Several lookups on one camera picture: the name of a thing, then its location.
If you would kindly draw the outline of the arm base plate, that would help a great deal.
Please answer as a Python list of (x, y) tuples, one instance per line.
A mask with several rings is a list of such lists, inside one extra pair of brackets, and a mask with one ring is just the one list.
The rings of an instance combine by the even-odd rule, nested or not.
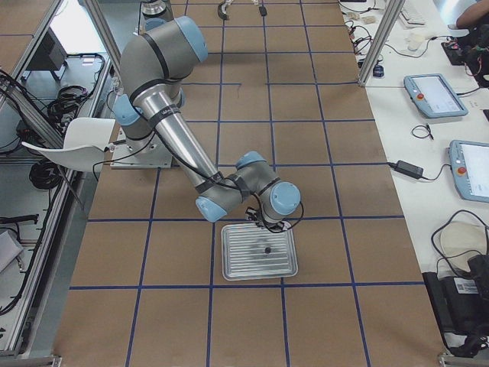
[(114, 169), (170, 168), (173, 156), (154, 133), (141, 140), (131, 140), (121, 130), (122, 143), (111, 146), (110, 165)]

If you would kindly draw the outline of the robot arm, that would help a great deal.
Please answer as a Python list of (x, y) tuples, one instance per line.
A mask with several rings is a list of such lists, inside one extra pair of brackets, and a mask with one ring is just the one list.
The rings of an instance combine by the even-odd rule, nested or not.
[(142, 0), (141, 13), (146, 18), (169, 18), (172, 19), (171, 5), (164, 0)]
[(135, 36), (121, 53), (120, 77), (133, 110), (182, 165), (199, 194), (196, 206), (209, 222), (254, 197), (246, 214), (272, 233), (292, 229), (287, 217), (302, 209), (299, 188), (281, 180), (256, 151), (244, 154), (224, 177), (186, 123), (170, 89), (208, 57), (206, 40), (192, 18), (180, 16)]

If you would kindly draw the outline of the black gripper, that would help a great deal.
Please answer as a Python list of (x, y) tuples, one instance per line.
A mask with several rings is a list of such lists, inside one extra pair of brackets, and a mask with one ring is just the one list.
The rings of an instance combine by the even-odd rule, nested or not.
[(290, 223), (285, 220), (270, 222), (262, 209), (255, 209), (248, 206), (245, 210), (245, 216), (248, 221), (253, 222), (257, 227), (266, 229), (272, 233), (282, 233), (290, 229)]

